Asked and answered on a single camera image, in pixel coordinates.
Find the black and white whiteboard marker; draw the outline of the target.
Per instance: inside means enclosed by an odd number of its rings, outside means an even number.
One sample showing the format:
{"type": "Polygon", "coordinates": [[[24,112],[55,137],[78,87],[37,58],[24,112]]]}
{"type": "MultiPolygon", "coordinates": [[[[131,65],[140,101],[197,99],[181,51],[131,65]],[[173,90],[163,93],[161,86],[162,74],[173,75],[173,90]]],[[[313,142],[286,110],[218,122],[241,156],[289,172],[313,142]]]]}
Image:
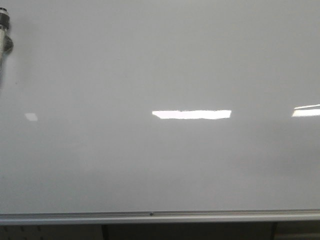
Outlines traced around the black and white whiteboard marker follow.
{"type": "Polygon", "coordinates": [[[0,85],[3,84],[3,62],[13,50],[14,43],[9,36],[10,16],[6,8],[0,8],[0,85]]]}

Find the dark cabinet below whiteboard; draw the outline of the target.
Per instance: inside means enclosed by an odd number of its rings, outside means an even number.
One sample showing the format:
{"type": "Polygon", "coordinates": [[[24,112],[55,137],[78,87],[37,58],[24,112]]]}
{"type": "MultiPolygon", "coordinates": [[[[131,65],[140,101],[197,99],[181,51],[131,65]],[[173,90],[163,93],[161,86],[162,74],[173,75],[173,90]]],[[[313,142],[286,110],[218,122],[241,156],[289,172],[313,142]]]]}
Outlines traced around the dark cabinet below whiteboard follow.
{"type": "Polygon", "coordinates": [[[318,240],[319,221],[5,225],[2,240],[318,240]]]}

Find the white whiteboard with aluminium frame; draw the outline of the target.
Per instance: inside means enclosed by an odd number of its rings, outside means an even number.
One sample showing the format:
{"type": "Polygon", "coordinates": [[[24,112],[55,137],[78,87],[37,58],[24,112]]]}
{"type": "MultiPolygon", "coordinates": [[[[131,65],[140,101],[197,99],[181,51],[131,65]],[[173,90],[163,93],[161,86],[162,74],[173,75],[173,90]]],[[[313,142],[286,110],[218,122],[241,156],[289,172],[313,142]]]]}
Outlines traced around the white whiteboard with aluminium frame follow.
{"type": "Polygon", "coordinates": [[[320,218],[319,1],[0,6],[1,225],[320,218]]]}

